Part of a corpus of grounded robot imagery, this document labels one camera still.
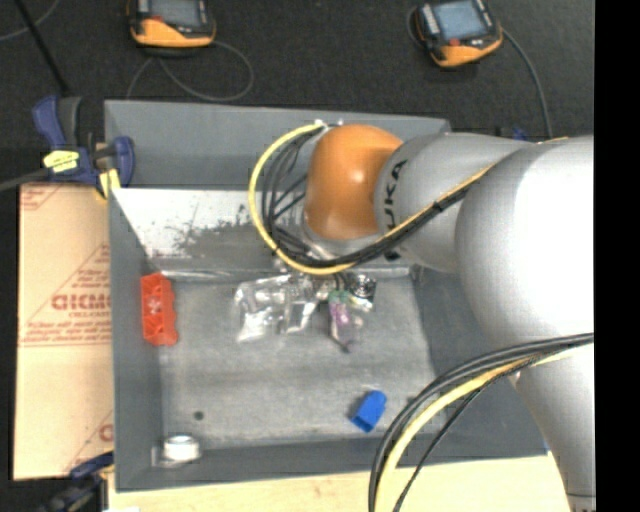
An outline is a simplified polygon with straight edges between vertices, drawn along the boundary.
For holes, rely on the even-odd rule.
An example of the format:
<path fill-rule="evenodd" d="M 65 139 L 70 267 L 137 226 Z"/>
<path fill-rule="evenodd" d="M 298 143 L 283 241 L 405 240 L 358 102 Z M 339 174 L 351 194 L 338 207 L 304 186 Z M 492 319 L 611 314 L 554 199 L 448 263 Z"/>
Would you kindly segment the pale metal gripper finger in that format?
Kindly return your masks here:
<path fill-rule="evenodd" d="M 257 313 L 268 308 L 282 308 L 287 304 L 290 282 L 287 278 L 265 278 L 241 282 L 234 302 L 245 312 Z"/>
<path fill-rule="evenodd" d="M 263 306 L 256 311 L 245 311 L 237 334 L 240 343 L 253 342 L 273 336 L 288 336 L 307 330 L 317 309 L 315 302 Z"/>

